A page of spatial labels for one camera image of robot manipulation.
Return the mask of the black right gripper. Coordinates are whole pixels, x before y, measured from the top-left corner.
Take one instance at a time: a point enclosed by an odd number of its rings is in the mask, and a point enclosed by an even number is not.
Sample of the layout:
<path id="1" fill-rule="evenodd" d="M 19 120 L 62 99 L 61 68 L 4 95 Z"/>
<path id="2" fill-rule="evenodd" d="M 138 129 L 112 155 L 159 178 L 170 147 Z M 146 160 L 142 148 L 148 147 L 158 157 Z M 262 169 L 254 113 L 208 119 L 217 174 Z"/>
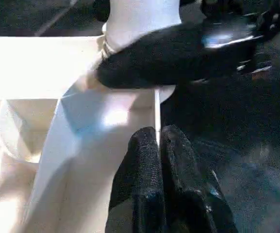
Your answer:
<path id="1" fill-rule="evenodd" d="M 200 8 L 207 18 L 249 17 L 263 41 L 280 32 L 280 0 L 203 0 Z"/>

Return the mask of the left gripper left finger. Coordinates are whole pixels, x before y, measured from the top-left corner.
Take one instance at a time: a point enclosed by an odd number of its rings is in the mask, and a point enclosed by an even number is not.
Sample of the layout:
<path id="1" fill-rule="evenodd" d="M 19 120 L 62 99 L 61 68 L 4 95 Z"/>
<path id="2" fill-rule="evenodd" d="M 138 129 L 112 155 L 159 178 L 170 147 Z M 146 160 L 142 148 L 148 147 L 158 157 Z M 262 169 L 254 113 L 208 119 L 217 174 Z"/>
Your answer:
<path id="1" fill-rule="evenodd" d="M 166 232 L 161 159 L 153 127 L 136 131 L 115 173 L 107 233 Z"/>

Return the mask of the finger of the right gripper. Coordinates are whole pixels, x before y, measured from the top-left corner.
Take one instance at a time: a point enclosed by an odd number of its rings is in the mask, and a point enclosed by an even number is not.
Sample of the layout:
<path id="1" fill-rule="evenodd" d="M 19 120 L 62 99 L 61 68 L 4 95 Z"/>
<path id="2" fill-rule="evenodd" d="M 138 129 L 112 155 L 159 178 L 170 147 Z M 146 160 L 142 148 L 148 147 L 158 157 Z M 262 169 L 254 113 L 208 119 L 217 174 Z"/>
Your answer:
<path id="1" fill-rule="evenodd" d="M 106 22 L 110 15 L 110 0 L 93 1 L 93 12 L 95 18 L 100 22 Z"/>
<path id="2" fill-rule="evenodd" d="M 183 23 L 146 34 L 110 55 L 96 77 L 117 89 L 221 78 L 252 58 L 258 40 L 256 26 L 246 20 Z"/>

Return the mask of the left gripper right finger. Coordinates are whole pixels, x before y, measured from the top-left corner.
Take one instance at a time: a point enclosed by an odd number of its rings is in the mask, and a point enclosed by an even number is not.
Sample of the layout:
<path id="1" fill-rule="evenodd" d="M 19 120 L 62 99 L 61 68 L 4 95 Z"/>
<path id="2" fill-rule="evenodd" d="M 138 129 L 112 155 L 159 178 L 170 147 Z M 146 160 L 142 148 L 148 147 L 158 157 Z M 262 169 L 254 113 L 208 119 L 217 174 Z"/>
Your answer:
<path id="1" fill-rule="evenodd" d="M 171 233 L 235 233 L 232 211 L 213 170 L 175 125 L 161 132 L 166 220 Z"/>

